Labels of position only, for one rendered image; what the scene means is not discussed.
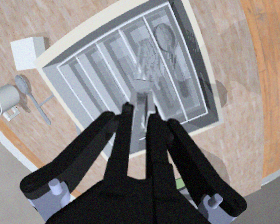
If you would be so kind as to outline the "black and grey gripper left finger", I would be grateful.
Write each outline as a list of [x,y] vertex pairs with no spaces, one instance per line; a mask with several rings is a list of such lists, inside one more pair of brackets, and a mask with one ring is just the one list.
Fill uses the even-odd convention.
[[137,92],[132,88],[130,101],[122,105],[121,114],[104,111],[52,162],[21,180],[20,190],[45,222],[68,204],[70,194],[116,133],[93,221],[94,224],[123,224],[136,98]]

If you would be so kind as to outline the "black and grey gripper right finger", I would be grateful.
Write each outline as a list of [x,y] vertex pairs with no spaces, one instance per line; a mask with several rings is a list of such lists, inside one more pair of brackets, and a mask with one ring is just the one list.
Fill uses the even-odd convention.
[[161,119],[152,91],[145,101],[144,132],[145,178],[152,178],[153,224],[185,224],[167,150],[198,211],[211,224],[230,224],[246,210],[245,199],[221,179],[180,122]]

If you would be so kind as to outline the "white mug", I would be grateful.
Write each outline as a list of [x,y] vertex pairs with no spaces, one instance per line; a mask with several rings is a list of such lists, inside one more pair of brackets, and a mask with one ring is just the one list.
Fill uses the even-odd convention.
[[[4,85],[0,87],[0,115],[4,115],[4,117],[10,121],[14,117],[16,117],[20,112],[15,107],[19,103],[20,97],[16,88],[10,84]],[[9,115],[7,111],[12,109],[14,114]]]

